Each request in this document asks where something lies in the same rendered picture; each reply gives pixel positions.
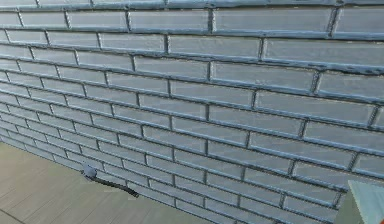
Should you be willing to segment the pale green flat panel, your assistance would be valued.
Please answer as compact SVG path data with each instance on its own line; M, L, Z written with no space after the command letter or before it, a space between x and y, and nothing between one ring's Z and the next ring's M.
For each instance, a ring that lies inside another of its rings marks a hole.
M350 224L384 224L384 187L349 181L352 196Z

